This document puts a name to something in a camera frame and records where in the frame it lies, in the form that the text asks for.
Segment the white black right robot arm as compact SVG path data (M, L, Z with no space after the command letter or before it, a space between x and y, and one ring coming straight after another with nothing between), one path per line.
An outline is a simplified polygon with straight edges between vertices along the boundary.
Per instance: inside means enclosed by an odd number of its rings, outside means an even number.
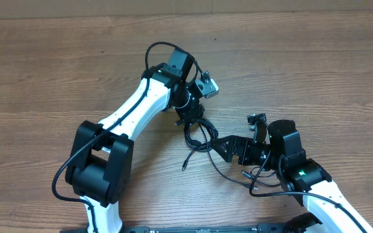
M352 207L332 176L306 156L292 120L270 124L262 115L250 116L253 139L228 136L210 142L226 162L238 156L243 166L273 170L282 191L271 197L293 196L307 212L285 223L258 224L257 232L373 232L373 227Z

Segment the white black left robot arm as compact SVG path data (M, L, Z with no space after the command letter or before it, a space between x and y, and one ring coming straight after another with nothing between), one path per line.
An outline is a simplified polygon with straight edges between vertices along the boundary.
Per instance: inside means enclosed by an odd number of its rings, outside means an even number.
M203 116L200 98L210 98L219 88L200 68L187 81L197 65L191 54L176 47L168 62L146 66L136 91L113 114L79 125L71 155L59 171L77 195L73 200L85 205L89 222L82 232L123 231L119 199L130 178L134 142L155 115L174 108L179 124Z

